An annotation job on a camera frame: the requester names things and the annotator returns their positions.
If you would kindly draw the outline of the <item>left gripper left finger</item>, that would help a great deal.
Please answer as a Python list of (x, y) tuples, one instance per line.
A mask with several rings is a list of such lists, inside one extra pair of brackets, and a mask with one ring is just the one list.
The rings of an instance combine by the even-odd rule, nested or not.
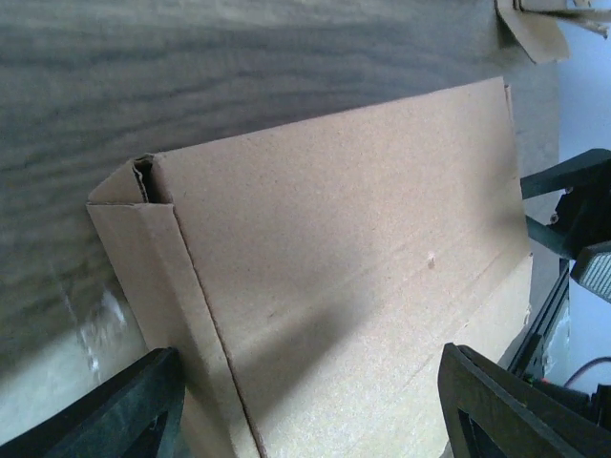
[(3, 457), (171, 457), (185, 381), (176, 349), (157, 348), (1, 446)]

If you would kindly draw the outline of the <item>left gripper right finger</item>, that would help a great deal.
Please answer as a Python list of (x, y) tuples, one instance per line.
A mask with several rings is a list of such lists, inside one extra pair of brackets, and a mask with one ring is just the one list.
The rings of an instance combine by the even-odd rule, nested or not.
[(455, 457), (608, 457), (610, 430), (554, 403), (466, 345), (447, 343), (438, 392)]

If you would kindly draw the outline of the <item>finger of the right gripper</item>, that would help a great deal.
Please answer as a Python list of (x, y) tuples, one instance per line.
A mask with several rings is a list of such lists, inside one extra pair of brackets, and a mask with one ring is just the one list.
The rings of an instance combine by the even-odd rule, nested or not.
[(577, 258), (579, 252), (565, 232), (557, 231), (550, 225), (544, 225), (530, 216), (526, 216), (525, 219), (530, 239), (546, 247), (560, 258), (566, 260), (575, 260)]
[(598, 182), (610, 170), (610, 151), (590, 149), (538, 173), (520, 179), (523, 199)]

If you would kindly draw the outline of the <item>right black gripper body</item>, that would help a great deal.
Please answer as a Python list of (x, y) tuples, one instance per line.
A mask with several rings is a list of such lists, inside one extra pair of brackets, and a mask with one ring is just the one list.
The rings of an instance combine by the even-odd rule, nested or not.
[(572, 172), (560, 185), (562, 248), (573, 262), (570, 276), (598, 298), (610, 301), (610, 164)]

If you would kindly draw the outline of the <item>brown cardboard box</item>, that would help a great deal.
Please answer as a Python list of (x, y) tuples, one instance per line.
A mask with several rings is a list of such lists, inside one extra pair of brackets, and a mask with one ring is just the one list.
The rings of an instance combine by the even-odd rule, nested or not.
[(532, 255), (501, 78), (118, 168), (88, 212), (197, 457), (438, 457), (443, 346), (498, 361)]

